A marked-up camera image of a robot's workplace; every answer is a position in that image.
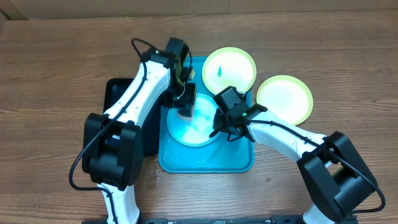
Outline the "light blue plate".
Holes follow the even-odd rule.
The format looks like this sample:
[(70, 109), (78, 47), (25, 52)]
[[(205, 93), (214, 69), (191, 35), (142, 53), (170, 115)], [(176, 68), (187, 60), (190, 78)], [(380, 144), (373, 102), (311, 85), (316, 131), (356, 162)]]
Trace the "light blue plate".
[(204, 146), (212, 142), (209, 135), (214, 131), (213, 120), (217, 105), (205, 94), (197, 93), (191, 117), (182, 116), (178, 109), (171, 109), (167, 114), (167, 127), (172, 137), (179, 143), (190, 147)]

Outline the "yellow-green plate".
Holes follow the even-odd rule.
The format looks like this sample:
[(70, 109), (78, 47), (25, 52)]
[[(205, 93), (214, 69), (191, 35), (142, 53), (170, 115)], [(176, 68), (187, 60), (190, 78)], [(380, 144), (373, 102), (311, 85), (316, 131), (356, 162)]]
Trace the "yellow-green plate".
[(310, 116), (313, 96), (308, 86), (298, 78), (276, 75), (260, 85), (256, 103), (271, 110), (278, 118), (298, 125)]
[(206, 88), (214, 95), (228, 86), (246, 93), (256, 80), (256, 64), (252, 57), (237, 47), (223, 47), (212, 52), (202, 68)]

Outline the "green scrubbing sponge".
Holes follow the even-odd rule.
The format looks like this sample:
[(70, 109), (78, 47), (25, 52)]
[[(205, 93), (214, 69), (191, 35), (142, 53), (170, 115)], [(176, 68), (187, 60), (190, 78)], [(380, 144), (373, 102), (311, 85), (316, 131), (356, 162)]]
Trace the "green scrubbing sponge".
[(193, 105), (187, 105), (184, 108), (180, 108), (177, 114), (182, 118), (192, 119), (195, 107)]

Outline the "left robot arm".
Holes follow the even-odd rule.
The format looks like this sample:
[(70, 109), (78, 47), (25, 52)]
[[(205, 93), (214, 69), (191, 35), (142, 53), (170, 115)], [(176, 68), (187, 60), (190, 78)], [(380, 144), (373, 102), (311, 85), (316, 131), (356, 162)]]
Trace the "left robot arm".
[(83, 149), (70, 168), (77, 164), (90, 175), (94, 187), (70, 185), (80, 191), (103, 193), (108, 212), (105, 223), (138, 223), (140, 211), (134, 200), (134, 183), (142, 169), (145, 143), (142, 127), (159, 121), (152, 111), (160, 106), (176, 108), (186, 117), (193, 114), (196, 86), (190, 83), (193, 67), (185, 66), (192, 54), (181, 39), (171, 37), (164, 50), (152, 44), (139, 52), (139, 70), (113, 106), (103, 114), (90, 114), (84, 127)]

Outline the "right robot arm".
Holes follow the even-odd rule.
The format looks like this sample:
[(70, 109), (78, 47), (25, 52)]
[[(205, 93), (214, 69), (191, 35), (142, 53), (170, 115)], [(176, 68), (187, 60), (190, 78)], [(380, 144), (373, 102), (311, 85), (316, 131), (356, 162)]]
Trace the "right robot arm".
[(380, 189), (351, 140), (335, 131), (326, 136), (279, 119), (265, 106), (246, 103), (229, 86), (213, 97), (218, 106), (212, 135), (227, 133), (229, 142), (246, 138), (269, 146), (297, 164), (313, 202), (300, 223), (351, 223), (357, 208)]

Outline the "teal plastic tray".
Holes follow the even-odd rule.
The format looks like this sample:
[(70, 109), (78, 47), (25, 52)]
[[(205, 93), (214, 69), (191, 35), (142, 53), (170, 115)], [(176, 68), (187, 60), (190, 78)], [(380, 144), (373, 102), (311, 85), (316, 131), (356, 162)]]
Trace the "teal plastic tray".
[[(202, 68), (206, 57), (193, 57), (197, 93), (213, 94), (205, 87)], [(240, 173), (254, 164), (254, 143), (246, 138), (227, 141), (228, 135), (219, 132), (209, 144), (190, 147), (172, 137), (167, 127), (168, 108), (160, 111), (159, 164), (171, 173)]]

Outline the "black plastic tray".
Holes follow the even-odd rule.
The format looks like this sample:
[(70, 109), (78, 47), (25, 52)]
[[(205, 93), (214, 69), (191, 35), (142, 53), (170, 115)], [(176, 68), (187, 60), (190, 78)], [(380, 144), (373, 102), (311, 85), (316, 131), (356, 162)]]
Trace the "black plastic tray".
[[(106, 84), (103, 112), (112, 107), (124, 94), (133, 78), (112, 78)], [(157, 100), (141, 126), (144, 157), (155, 156), (159, 151), (160, 103)]]

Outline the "yellow-green plate top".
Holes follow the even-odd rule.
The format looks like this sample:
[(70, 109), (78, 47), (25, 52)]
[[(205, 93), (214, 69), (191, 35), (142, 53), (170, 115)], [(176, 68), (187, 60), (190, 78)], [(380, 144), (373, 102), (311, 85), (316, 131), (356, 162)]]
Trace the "yellow-green plate top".
[(256, 80), (256, 64), (252, 57), (237, 47), (223, 47), (212, 52), (202, 68), (206, 88), (214, 95), (228, 86), (246, 93)]

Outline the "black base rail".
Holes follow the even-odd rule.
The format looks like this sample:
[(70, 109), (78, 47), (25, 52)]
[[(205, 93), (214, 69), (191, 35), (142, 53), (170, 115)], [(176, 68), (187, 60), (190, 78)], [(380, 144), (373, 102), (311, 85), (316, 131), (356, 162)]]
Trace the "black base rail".
[(138, 218), (138, 224), (304, 224), (300, 215), (274, 215), (270, 218), (180, 219)]

